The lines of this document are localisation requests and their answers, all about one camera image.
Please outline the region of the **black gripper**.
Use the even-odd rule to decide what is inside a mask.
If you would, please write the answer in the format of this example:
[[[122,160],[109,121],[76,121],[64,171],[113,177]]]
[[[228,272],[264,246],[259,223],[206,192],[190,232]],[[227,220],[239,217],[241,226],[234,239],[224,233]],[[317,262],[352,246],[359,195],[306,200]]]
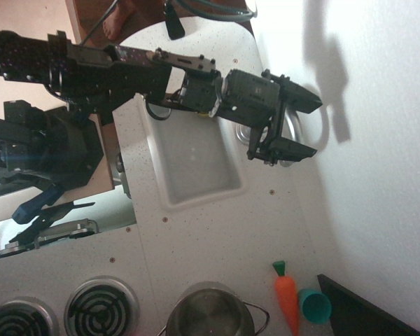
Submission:
[[[269,69],[262,77],[238,69],[231,70],[223,81],[216,115],[251,128],[249,160],[266,165],[279,161],[300,162],[312,158],[317,150],[282,136],[286,108],[310,114],[322,107],[321,98],[288,76],[273,75]]]

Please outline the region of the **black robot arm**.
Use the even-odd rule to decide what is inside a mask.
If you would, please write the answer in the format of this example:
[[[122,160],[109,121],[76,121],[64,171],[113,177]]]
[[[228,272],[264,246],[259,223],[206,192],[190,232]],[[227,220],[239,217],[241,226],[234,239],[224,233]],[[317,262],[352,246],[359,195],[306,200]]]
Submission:
[[[166,50],[73,44],[62,31],[46,40],[0,31],[0,77],[41,84],[77,115],[109,114],[135,95],[147,103],[204,113],[247,126],[248,159],[269,165],[299,162],[316,150],[283,136],[287,111],[312,113],[320,97],[287,76],[232,69],[223,75],[214,59]]]

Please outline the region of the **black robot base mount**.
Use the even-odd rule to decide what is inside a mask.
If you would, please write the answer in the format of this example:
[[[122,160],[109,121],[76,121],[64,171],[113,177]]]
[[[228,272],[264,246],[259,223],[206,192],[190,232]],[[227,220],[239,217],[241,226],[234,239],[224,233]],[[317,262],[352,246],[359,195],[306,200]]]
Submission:
[[[67,107],[47,111],[6,101],[0,118],[0,196],[30,187],[86,186],[104,154],[96,125]]]

